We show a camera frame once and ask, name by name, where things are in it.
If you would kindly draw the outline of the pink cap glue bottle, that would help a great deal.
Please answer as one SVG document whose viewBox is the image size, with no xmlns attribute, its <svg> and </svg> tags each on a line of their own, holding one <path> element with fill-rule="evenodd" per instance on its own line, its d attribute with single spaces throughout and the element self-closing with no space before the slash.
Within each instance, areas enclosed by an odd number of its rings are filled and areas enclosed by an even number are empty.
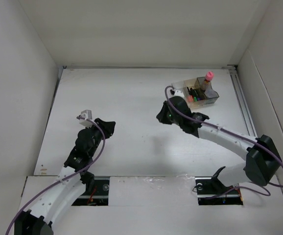
<svg viewBox="0 0 283 235">
<path fill-rule="evenodd" d="M 204 80 L 200 84 L 200 90 L 202 92 L 205 92 L 206 89 L 210 86 L 213 78 L 214 78 L 214 73 L 212 71 L 209 71 L 209 72 L 206 73 Z"/>
</svg>

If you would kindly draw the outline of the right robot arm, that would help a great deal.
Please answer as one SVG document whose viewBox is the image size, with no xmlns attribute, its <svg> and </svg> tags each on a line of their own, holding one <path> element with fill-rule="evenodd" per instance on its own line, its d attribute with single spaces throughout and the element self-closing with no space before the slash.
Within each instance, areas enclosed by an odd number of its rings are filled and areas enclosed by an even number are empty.
<svg viewBox="0 0 283 235">
<path fill-rule="evenodd" d="M 207 124 L 209 117 L 192 112 L 179 96 L 164 101 L 156 118 L 162 124 L 176 124 L 183 132 L 212 141 L 242 158 L 242 163 L 222 166 L 212 176 L 211 187 L 215 192 L 222 193 L 230 186 L 245 182 L 266 186 L 280 167 L 281 158 L 270 137 L 229 135 L 218 125 Z"/>
</svg>

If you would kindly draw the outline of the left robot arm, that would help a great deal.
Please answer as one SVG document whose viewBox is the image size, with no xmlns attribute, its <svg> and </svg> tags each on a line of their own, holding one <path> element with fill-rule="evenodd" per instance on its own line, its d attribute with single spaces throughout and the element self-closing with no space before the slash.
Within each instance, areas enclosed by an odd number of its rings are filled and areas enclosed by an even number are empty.
<svg viewBox="0 0 283 235">
<path fill-rule="evenodd" d="M 78 116 L 84 126 L 77 134 L 75 146 L 54 182 L 35 195 L 15 215 L 10 229 L 16 235 L 52 235 L 63 215 L 82 194 L 94 190 L 94 175 L 88 171 L 100 157 L 95 152 L 104 148 L 114 134 L 114 121 L 91 120 Z"/>
</svg>

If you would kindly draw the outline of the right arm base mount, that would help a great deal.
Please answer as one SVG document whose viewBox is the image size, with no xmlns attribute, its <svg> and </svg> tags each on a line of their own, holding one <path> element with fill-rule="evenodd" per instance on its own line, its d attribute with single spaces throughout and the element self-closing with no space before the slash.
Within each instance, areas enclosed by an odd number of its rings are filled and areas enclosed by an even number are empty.
<svg viewBox="0 0 283 235">
<path fill-rule="evenodd" d="M 226 187 L 211 177 L 195 177 L 192 192 L 197 194 L 200 206 L 243 205 L 240 190 L 233 186 Z"/>
</svg>

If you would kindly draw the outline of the three-compartment plastic organizer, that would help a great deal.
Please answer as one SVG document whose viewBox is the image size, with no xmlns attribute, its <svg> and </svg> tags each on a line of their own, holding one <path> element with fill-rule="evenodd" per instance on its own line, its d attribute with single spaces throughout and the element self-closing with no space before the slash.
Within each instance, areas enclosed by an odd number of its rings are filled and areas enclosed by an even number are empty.
<svg viewBox="0 0 283 235">
<path fill-rule="evenodd" d="M 213 90 L 211 82 L 206 83 L 205 77 L 197 77 L 171 84 L 175 89 L 169 92 L 169 96 L 184 98 L 190 109 L 198 106 L 214 104 L 219 94 Z"/>
</svg>

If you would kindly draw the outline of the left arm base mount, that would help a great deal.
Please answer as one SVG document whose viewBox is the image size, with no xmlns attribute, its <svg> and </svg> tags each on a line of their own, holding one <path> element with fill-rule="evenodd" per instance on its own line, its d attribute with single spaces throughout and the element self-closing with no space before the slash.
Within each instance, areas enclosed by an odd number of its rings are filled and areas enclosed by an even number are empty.
<svg viewBox="0 0 283 235">
<path fill-rule="evenodd" d="M 72 206 L 107 206 L 109 201 L 110 177 L 95 177 L 94 185 L 87 186 Z"/>
</svg>

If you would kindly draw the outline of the orange highlighter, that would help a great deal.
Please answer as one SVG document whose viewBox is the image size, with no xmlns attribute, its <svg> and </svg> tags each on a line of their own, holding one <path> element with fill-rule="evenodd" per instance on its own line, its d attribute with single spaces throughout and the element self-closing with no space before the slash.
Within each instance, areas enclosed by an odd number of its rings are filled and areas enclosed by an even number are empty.
<svg viewBox="0 0 283 235">
<path fill-rule="evenodd" d="M 188 91 L 188 101 L 189 102 L 193 102 L 193 97 L 192 97 L 192 95 L 191 95 L 191 91 L 190 91 L 190 89 L 187 87 L 187 91 Z"/>
</svg>

